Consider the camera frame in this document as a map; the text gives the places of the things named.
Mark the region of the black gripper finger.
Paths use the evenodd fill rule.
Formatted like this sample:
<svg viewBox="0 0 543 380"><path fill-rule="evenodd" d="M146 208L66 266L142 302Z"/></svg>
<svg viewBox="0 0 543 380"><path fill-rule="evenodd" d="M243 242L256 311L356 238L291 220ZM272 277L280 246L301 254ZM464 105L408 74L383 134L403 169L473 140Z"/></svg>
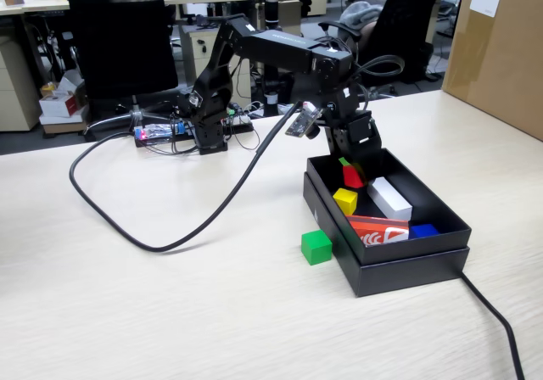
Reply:
<svg viewBox="0 0 543 380"><path fill-rule="evenodd" d="M339 142L334 137L328 137L328 147L330 154L339 161L342 166L352 165L349 156L344 153Z"/></svg>
<svg viewBox="0 0 543 380"><path fill-rule="evenodd" d="M353 147L353 163L369 182L382 175L383 148L380 139L367 139Z"/></svg>

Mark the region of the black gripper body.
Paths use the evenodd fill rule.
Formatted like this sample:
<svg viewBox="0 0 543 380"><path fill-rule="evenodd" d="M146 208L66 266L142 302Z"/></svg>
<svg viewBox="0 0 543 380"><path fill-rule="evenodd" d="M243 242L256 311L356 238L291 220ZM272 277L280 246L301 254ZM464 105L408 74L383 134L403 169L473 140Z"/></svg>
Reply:
<svg viewBox="0 0 543 380"><path fill-rule="evenodd" d="M324 129L330 142L338 146L382 145L371 110L355 111L343 118L325 120Z"/></svg>

